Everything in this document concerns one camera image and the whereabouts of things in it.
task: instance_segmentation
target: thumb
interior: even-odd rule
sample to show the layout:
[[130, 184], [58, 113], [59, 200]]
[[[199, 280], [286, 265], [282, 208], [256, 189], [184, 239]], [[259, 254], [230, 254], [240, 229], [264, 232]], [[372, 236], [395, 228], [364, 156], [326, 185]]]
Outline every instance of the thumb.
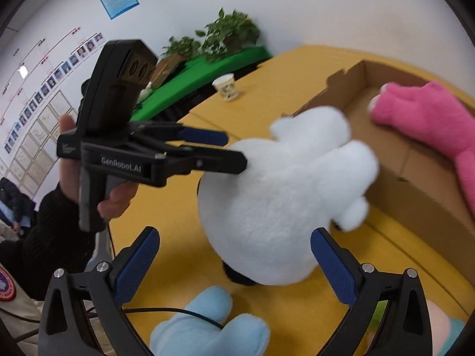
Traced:
[[62, 133], [70, 131], [76, 128], [76, 123], [74, 122], [71, 115], [61, 115], [59, 118], [59, 131]]

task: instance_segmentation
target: red round patch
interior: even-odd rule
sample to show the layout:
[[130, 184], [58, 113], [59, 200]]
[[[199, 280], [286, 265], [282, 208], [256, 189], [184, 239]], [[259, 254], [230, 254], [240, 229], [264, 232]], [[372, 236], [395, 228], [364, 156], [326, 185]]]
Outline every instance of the red round patch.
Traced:
[[10, 275], [0, 266], [0, 301], [12, 301], [16, 295], [15, 283]]

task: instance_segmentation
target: human hand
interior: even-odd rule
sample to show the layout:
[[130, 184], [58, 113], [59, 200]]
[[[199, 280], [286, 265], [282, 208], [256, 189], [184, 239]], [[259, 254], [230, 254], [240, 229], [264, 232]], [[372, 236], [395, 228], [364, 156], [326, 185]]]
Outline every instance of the human hand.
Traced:
[[[63, 115], [59, 119], [61, 133], [75, 128], [75, 122], [70, 115]], [[59, 163], [59, 187], [66, 198], [79, 203], [79, 172], [81, 162], [62, 158]], [[138, 184], [125, 182], [111, 191], [109, 199], [99, 203], [97, 211], [105, 220], [120, 217], [130, 205], [130, 201], [137, 194]]]

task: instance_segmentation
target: green object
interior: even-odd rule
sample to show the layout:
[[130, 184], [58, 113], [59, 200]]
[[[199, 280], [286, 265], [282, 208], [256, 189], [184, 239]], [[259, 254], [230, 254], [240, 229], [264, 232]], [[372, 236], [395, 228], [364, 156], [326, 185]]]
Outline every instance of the green object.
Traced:
[[247, 14], [234, 10], [227, 15], [221, 8], [218, 19], [206, 26], [206, 32], [196, 31], [196, 35], [206, 37], [201, 47], [206, 60], [218, 61], [244, 46], [255, 45], [261, 31]]
[[387, 301], [380, 301], [376, 305], [376, 309], [374, 310], [373, 317], [371, 318], [370, 325], [368, 327], [370, 331], [376, 332], [378, 330], [381, 320], [383, 320], [384, 311], [386, 310], [387, 305]]
[[171, 56], [174, 54], [179, 54], [186, 57], [187, 59], [195, 59], [199, 54], [199, 48], [201, 44], [199, 41], [195, 41], [191, 37], [182, 37], [181, 40], [175, 40], [172, 36], [169, 39], [170, 45], [168, 47], [163, 47], [166, 49], [165, 53], [162, 53], [162, 56]]
[[215, 63], [207, 62], [202, 56], [187, 61], [183, 71], [141, 103], [142, 108], [134, 112], [132, 120], [150, 120], [186, 95], [212, 83], [219, 76], [270, 58], [271, 54], [264, 47], [255, 47], [246, 48]]

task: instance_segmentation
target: light blue plush toy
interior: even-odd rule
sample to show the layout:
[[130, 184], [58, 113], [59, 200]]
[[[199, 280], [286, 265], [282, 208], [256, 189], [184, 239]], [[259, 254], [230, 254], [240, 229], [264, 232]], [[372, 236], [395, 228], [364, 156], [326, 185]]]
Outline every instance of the light blue plush toy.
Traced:
[[[185, 309], [223, 324], [232, 305], [228, 292], [212, 286]], [[178, 313], [153, 330], [150, 350], [155, 356], [262, 356], [269, 338], [267, 324], [249, 314], [237, 316], [220, 330], [206, 321]]]

